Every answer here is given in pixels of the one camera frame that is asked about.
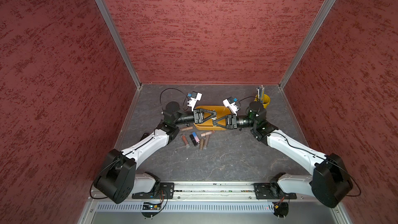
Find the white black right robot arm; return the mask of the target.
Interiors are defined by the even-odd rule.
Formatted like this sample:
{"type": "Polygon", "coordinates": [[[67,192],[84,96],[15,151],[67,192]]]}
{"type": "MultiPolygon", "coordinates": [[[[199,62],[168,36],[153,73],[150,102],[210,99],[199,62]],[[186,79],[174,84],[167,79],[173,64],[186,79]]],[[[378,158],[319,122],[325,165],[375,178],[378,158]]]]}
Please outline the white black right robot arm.
{"type": "Polygon", "coordinates": [[[349,195],[353,179],[340,156],[316,151],[285,134],[266,119],[267,111],[258,101],[249,104],[244,116],[236,114],[235,104],[230,104],[228,109],[231,114],[212,117],[214,126],[250,128],[257,141],[282,152],[309,173],[308,176],[280,173],[275,177],[277,192],[311,196],[329,208],[335,208],[349,195]]]}

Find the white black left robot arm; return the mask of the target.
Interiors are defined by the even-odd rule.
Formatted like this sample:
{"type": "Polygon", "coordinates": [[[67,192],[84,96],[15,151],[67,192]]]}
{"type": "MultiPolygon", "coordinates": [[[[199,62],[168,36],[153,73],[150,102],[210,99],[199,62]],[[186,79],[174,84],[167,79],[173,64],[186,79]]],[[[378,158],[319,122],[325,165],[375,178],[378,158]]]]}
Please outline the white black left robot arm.
{"type": "Polygon", "coordinates": [[[102,164],[102,169],[92,183],[104,198],[114,203],[123,202],[132,194],[149,194],[158,197],[161,193],[160,179],[150,173],[136,174],[137,168],[159,149],[173,141],[184,123],[200,124],[217,117],[217,106],[202,106],[185,112],[177,102],[166,105],[164,119],[137,144],[122,151],[111,150],[102,164]]]}

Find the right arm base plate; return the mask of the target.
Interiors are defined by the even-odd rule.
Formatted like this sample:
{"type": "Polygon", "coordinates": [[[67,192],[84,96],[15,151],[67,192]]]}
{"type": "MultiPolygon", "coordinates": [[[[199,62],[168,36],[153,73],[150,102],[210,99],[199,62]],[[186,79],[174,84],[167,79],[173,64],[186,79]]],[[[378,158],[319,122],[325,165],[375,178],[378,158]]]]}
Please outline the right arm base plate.
{"type": "Polygon", "coordinates": [[[254,191],[257,200],[296,200],[295,193],[285,193],[278,184],[272,183],[254,183],[254,191]]]}

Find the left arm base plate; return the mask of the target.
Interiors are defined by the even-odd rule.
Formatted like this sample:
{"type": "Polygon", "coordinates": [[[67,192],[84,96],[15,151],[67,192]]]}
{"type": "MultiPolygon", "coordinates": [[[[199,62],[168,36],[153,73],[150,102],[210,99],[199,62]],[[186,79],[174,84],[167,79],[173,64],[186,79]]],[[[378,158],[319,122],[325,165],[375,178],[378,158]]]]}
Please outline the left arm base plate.
{"type": "Polygon", "coordinates": [[[140,192],[132,194],[132,199],[160,200],[161,198],[173,199],[175,184],[170,182],[155,183],[155,186],[148,193],[140,192]]]}

